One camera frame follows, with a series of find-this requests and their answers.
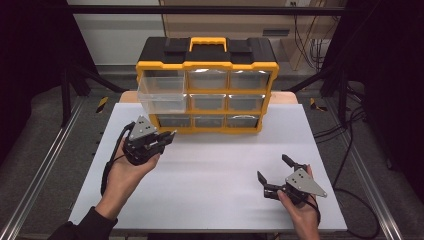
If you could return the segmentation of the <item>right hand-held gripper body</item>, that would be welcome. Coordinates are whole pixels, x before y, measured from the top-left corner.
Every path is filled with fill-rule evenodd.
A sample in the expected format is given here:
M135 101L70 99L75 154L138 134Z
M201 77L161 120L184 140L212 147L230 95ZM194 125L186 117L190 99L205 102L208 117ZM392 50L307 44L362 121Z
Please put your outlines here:
M294 172L285 178L283 185L269 184L263 179L263 193L265 198L278 200L277 191L284 192L294 204L299 204L308 199L309 195L327 197L327 193L307 173L305 164L291 164Z

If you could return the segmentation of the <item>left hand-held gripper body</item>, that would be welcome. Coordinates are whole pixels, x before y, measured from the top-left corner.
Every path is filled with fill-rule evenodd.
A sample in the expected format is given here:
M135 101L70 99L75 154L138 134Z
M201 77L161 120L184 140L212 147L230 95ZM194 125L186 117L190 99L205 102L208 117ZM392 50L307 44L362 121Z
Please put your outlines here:
M164 152L165 147L150 147L152 143L157 141L156 136L159 133L156 127L143 115L126 125L123 133L125 138L122 150L128 161L135 166L145 164L155 154Z

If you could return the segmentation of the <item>clear plastic drawer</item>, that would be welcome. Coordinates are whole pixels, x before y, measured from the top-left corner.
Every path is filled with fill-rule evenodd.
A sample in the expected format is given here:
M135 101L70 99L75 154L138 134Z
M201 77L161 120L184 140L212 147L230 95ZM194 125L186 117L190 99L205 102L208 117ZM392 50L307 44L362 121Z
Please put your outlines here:
M149 114L178 114L187 109L185 73L179 70L143 70L137 97Z

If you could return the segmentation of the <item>yellow black organizer box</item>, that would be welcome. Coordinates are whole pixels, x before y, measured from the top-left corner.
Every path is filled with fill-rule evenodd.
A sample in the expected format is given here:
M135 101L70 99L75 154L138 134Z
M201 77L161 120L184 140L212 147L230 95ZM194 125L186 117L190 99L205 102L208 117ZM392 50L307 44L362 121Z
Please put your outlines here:
M270 41L265 38L234 40L225 37L150 37L136 63L137 83L139 86L139 78L143 70L179 70L186 75L188 71L195 69L269 71L271 73L271 83L268 88L270 101L271 87L278 75L279 64ZM263 115L259 131L185 131L180 128L161 128L156 121L156 114L148 113L148 115L152 124L159 131L176 130L186 134L201 132L258 133L262 130L264 118Z

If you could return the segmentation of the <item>person's right hand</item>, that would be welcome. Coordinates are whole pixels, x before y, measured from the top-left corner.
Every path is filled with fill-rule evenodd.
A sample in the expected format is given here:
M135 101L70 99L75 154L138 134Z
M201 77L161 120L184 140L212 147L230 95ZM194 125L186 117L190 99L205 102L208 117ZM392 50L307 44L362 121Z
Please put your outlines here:
M308 196L309 204L294 205L290 198L281 190L277 191L278 197L286 211L289 213L296 234L318 233L317 202L314 195Z

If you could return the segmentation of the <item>person's left hand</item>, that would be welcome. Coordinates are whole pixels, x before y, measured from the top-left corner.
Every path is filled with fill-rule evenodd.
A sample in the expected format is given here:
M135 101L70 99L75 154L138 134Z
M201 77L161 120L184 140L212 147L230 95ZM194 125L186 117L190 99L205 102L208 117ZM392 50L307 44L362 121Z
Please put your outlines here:
M135 166L127 160L122 148L123 140L118 145L116 161L112 165L105 193L97 207L103 205L108 208L122 208L143 177L156 167L160 158L159 154L155 154L146 163Z

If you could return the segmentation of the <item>wooden table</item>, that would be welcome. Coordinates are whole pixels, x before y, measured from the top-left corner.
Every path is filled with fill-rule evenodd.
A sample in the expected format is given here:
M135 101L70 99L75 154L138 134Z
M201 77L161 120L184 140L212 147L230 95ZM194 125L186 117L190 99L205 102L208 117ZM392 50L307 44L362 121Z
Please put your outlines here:
M136 91L125 91L119 100L120 103L137 103ZM293 92L288 91L272 91L270 104L297 104L298 99Z

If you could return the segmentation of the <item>left yellow clamp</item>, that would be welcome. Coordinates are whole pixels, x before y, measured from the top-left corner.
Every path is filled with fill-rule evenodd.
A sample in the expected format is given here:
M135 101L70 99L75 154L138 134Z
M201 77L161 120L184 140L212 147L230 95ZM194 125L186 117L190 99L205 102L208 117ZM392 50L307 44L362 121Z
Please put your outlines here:
M101 113L103 111L108 99L109 98L106 97L106 96L101 98L101 100L99 101L99 104L97 106L96 113Z

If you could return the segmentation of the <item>yellow clamp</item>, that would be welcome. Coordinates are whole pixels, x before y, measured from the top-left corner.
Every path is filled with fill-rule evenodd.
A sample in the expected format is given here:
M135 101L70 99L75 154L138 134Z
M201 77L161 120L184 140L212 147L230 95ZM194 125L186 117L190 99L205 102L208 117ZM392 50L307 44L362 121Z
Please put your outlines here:
M321 111L321 112L326 112L328 111L327 107L320 107L316 104L316 101L314 98L310 98L310 109L311 110L317 110L317 111Z
M99 101L99 104L97 106L96 113L101 113L103 111L108 99L109 98L106 97L106 96L101 98L101 100Z

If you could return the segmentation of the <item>set of clear drawers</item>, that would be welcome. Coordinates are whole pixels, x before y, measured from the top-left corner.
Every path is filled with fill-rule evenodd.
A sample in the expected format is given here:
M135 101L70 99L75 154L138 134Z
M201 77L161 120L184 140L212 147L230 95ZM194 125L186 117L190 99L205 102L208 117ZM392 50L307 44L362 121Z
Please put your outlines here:
M265 70L190 70L183 94L161 102L156 121L185 131L259 131L270 83Z

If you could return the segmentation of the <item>right yellow clamp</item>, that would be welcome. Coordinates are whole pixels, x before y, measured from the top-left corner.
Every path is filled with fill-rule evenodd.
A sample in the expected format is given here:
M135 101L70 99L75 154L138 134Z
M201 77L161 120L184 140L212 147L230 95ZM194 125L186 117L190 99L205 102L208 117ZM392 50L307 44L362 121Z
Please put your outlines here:
M317 111L321 111L321 112L326 112L328 111L327 107L320 107L316 104L316 101L314 98L310 98L310 109L311 110L317 110Z

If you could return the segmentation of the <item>black metal stand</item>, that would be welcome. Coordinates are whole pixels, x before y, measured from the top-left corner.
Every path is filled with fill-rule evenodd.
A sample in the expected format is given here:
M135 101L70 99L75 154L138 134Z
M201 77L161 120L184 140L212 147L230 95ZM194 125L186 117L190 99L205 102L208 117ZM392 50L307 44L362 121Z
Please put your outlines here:
M78 96L88 96L91 92L91 88L88 86L86 80L91 79L115 93L125 92L124 88L102 78L98 73L90 71L79 65L72 65L64 68L61 72L60 79L62 96L62 127L66 126L71 119L70 87L74 88Z
M288 88L287 91L297 93L303 88L317 82L318 80L324 81L320 89L320 94L322 97L331 97L335 91L338 91L337 120L344 128L346 128L348 80L346 72L341 65L331 64L330 66L307 78L306 80Z

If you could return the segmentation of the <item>black horizontal bar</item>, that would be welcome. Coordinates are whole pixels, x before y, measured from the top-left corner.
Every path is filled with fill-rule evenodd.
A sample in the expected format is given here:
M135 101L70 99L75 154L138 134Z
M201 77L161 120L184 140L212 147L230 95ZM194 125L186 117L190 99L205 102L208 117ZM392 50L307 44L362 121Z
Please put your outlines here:
M254 7L254 6L153 6L153 5L69 5L74 14L193 14L193 15L301 15L342 16L344 7Z

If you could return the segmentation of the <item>wooden cabinet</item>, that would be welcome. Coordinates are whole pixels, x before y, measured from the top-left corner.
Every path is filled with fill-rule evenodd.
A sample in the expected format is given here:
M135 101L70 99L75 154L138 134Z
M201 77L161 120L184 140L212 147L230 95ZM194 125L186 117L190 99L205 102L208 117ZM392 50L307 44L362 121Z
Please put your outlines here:
M162 6L344 7L347 0L159 0ZM168 37L267 37L280 62L318 71L340 18L294 15L164 14Z

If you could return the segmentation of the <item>black curtain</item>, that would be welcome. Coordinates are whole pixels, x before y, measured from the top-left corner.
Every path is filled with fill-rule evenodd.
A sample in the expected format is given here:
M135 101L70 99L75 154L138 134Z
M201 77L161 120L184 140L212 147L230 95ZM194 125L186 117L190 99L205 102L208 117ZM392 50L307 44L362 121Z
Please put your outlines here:
M74 65L96 72L67 0L0 0L0 165L19 138L32 99Z
M424 0L346 0L324 65L365 87L365 110L387 157L424 203Z

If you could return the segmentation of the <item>aluminium floor rail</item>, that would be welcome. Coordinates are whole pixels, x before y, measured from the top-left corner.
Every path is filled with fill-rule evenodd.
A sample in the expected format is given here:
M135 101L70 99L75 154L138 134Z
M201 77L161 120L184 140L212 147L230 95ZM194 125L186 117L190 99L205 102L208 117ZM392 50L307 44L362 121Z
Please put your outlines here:
M329 112L337 124L341 124L337 120L337 106L334 100L325 100ZM374 211L382 232L387 240L404 240L401 231L394 220L383 196L378 189L376 182L368 171L358 149L353 141L353 129L351 123L347 121L348 129L341 133L341 139L346 147L344 161L350 160L359 179L361 187L367 196L370 207Z
M60 128L49 151L44 157L41 166L33 177L29 187L16 207L13 215L9 218L7 224L0 232L0 240L15 240L18 236L23 223L29 215L51 169L53 168L62 148L75 125L81 109L86 102L86 97L77 97L71 109L71 115L68 122Z

